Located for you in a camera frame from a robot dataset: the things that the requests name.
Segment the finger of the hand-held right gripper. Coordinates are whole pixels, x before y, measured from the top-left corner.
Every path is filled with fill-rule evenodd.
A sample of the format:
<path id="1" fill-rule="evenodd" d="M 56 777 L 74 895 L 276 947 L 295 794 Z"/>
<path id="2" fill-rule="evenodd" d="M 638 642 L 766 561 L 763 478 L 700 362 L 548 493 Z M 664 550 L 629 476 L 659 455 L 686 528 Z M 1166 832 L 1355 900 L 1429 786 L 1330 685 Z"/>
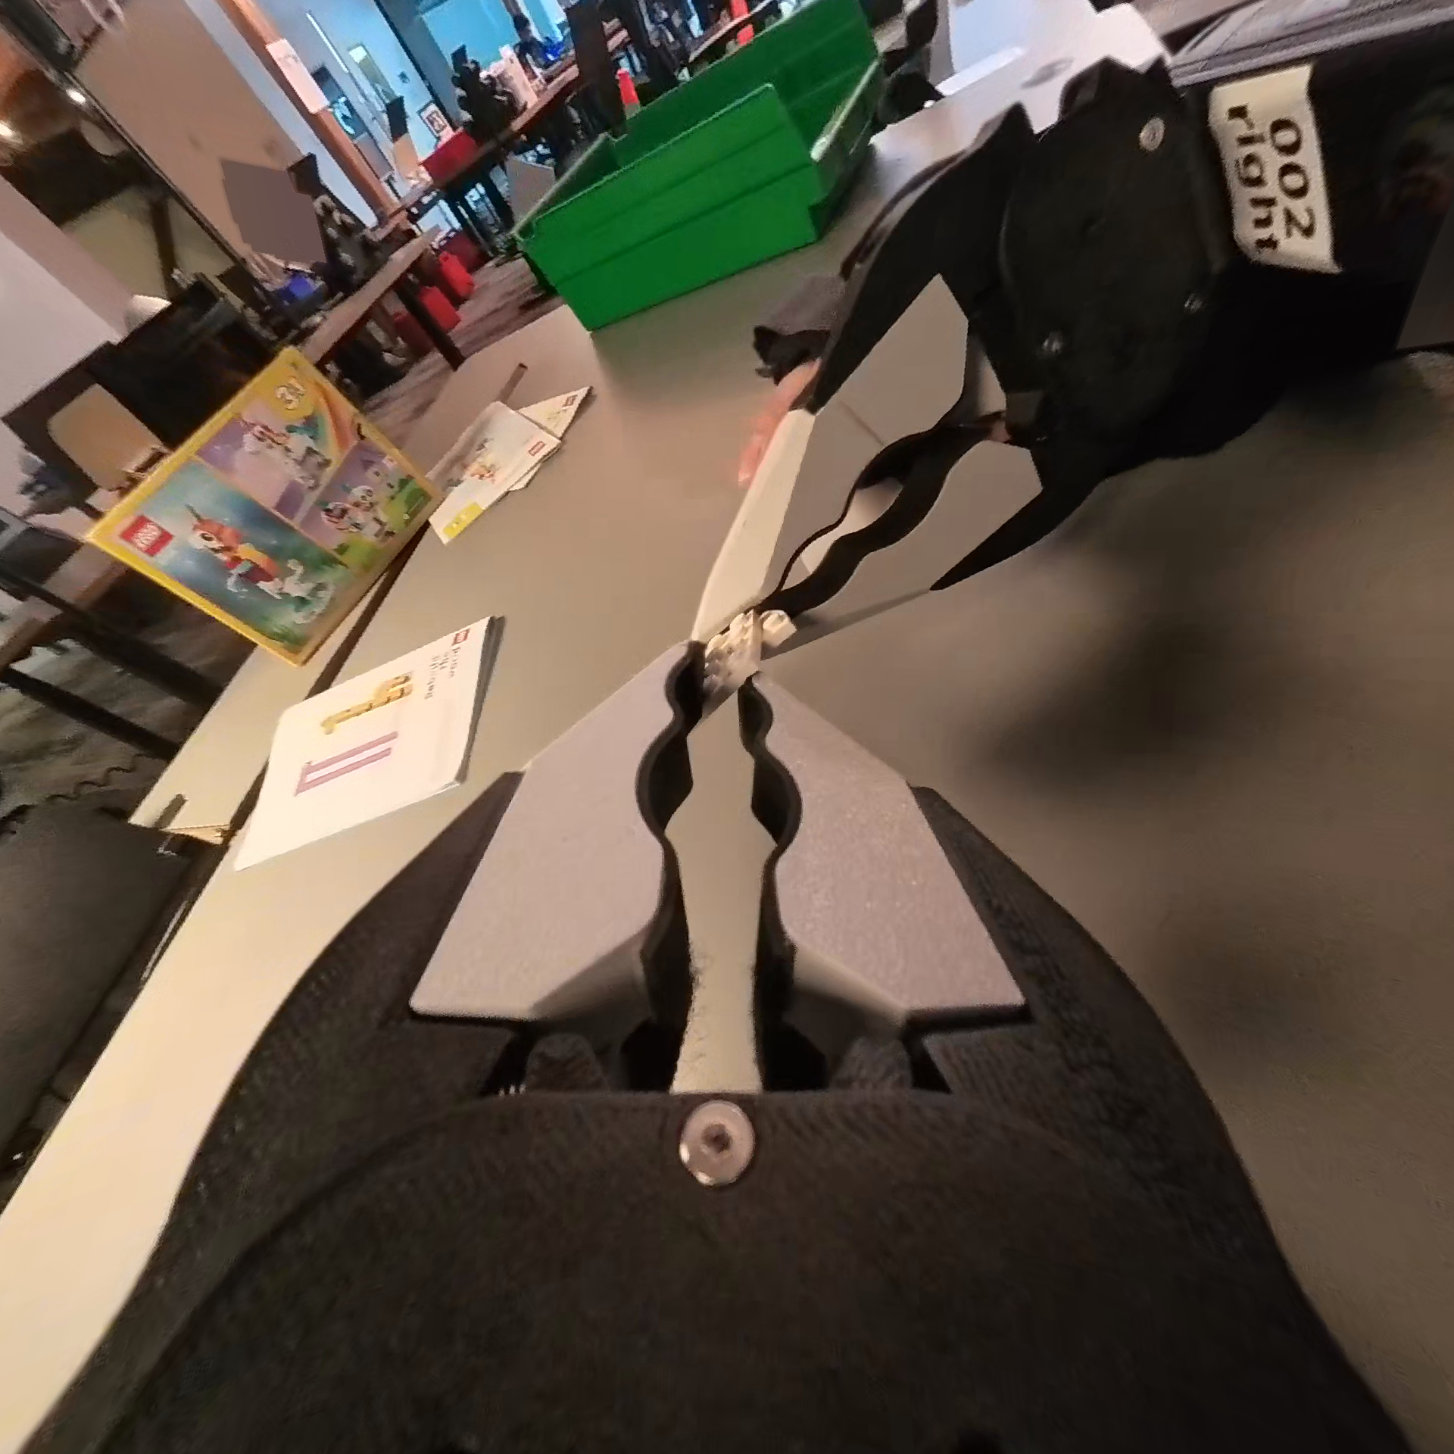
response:
<path id="1" fill-rule="evenodd" d="M 944 284 L 927 284 L 821 405 L 782 412 L 756 445 L 754 469 L 705 578 L 693 640 L 707 642 L 735 614 L 820 604 L 849 566 L 834 545 L 872 524 L 905 485 L 943 481 L 981 438 L 972 427 L 982 355 Z M 970 424 L 951 424 L 960 395 Z"/>
<path id="2" fill-rule="evenodd" d="M 834 561 L 849 566 L 813 606 L 780 606 L 776 647 L 799 649 L 943 590 L 1019 550 L 1041 524 L 1046 498 L 1031 453 L 975 443 L 943 481 L 905 485 L 872 524 L 840 538 L 806 583 L 825 587 Z"/>

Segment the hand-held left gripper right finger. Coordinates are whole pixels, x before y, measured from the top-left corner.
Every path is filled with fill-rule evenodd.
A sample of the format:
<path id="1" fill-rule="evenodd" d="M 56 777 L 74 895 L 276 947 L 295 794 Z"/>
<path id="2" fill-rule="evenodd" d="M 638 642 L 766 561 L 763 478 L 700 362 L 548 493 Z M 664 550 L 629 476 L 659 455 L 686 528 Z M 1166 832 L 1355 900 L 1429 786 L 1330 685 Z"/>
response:
<path id="1" fill-rule="evenodd" d="M 991 1021 L 1024 1007 L 906 781 L 754 678 L 737 696 L 750 812 L 771 850 L 757 995 L 782 1021 Z"/>

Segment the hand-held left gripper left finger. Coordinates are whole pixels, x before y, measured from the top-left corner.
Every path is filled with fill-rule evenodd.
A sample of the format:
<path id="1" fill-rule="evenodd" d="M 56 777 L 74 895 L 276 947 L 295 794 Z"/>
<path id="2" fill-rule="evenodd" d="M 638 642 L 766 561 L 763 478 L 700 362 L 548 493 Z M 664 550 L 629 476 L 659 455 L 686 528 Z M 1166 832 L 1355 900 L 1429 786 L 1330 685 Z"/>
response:
<path id="1" fill-rule="evenodd" d="M 524 768 L 409 1007 L 435 1019 L 683 1028 L 692 971 L 666 827 L 692 789 L 702 651 L 673 646 Z"/>

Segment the white lego plate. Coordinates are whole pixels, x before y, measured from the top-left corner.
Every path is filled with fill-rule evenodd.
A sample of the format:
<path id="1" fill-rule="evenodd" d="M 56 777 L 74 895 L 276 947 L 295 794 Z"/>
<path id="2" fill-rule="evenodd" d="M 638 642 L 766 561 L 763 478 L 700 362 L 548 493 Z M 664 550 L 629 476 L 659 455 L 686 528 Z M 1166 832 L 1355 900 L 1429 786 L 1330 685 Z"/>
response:
<path id="1" fill-rule="evenodd" d="M 735 614 L 702 649 L 702 715 L 707 717 L 757 672 L 761 621 L 756 611 Z"/>

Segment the yellow lego set box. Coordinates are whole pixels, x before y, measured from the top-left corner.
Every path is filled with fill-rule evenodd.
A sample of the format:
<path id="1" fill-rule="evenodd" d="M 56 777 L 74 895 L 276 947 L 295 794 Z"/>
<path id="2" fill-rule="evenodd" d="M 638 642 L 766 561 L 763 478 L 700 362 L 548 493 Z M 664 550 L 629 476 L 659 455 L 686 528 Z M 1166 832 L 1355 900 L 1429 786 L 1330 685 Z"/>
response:
<path id="1" fill-rule="evenodd" d="M 300 665 L 441 500 L 325 374 L 281 348 L 84 542 Z"/>

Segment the instruction booklet with pink bars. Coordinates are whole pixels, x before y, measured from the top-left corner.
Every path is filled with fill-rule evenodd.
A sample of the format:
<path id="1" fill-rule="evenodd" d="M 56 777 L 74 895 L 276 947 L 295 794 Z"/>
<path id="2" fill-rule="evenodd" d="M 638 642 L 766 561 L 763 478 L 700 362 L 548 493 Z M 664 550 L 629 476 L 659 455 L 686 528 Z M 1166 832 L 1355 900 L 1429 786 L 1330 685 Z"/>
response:
<path id="1" fill-rule="evenodd" d="M 233 867 L 463 784 L 501 640 L 489 614 L 283 711 Z"/>

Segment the instruction booklet with yellow label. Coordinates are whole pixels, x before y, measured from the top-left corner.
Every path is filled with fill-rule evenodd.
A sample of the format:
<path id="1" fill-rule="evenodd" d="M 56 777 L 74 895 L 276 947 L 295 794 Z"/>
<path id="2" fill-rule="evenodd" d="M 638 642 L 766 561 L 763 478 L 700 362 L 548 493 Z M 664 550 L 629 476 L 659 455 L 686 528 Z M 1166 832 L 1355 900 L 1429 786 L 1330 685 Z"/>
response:
<path id="1" fill-rule="evenodd" d="M 439 500 L 429 528 L 449 543 L 506 495 L 524 488 L 560 448 L 558 436 L 503 401 L 491 401 L 427 472 Z"/>

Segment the black chair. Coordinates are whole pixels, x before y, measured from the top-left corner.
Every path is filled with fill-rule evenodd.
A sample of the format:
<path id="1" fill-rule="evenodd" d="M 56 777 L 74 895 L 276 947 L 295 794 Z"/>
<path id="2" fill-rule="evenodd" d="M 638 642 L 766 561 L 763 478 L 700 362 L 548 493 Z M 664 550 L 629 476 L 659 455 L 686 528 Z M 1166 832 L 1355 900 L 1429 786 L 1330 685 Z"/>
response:
<path id="1" fill-rule="evenodd" d="M 181 826 L 172 793 L 134 824 L 93 801 L 49 801 L 3 820 L 3 1193 L 27 1170 L 98 1059 L 120 1011 L 191 910 L 217 848 Z"/>

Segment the dark wooden table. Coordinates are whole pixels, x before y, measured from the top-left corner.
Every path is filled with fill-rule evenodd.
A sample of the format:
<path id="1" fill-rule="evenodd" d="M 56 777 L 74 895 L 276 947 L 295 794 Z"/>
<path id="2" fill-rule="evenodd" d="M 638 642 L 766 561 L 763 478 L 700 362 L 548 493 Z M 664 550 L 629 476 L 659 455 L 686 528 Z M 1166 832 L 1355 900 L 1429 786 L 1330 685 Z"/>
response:
<path id="1" fill-rule="evenodd" d="M 408 317 L 415 318 L 429 344 L 444 360 L 449 370 L 461 370 L 465 355 L 460 351 L 448 331 L 423 306 L 422 286 L 415 277 L 416 266 L 432 254 L 432 234 L 422 234 L 389 254 L 380 268 L 354 292 L 326 311 L 326 317 L 295 344 L 295 350 L 309 363 L 318 367 L 337 346 L 352 336 L 371 315 L 385 296 L 392 294 L 404 306 Z"/>

